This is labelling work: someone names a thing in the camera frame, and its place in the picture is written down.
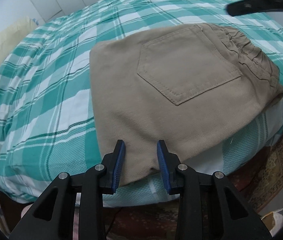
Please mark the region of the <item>person's left hand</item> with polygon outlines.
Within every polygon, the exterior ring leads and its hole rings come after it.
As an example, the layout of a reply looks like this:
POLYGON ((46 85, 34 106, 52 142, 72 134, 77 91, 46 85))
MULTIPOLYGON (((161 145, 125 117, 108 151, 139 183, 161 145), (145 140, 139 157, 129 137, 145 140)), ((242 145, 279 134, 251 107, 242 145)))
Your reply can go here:
POLYGON ((32 206, 32 204, 29 204, 29 205, 27 205, 26 207, 24 207, 24 208, 22 209, 21 218, 24 217, 24 215, 28 212, 28 210, 30 209, 31 206, 32 206))

